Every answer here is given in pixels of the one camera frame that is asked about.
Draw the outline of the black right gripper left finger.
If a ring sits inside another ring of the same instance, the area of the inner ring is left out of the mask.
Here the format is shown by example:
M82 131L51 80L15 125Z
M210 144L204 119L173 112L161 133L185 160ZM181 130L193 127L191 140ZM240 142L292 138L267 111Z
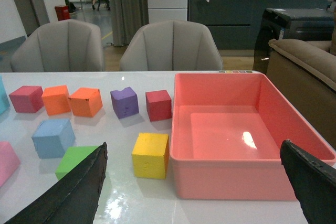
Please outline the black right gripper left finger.
M93 223L106 177L107 160L107 144L103 143L6 222Z

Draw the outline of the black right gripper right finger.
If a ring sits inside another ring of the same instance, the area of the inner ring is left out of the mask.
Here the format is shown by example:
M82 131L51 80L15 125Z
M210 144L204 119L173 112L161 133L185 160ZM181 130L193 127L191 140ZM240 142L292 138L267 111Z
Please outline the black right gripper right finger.
M291 140L280 147L281 163L308 223L335 223L335 168Z

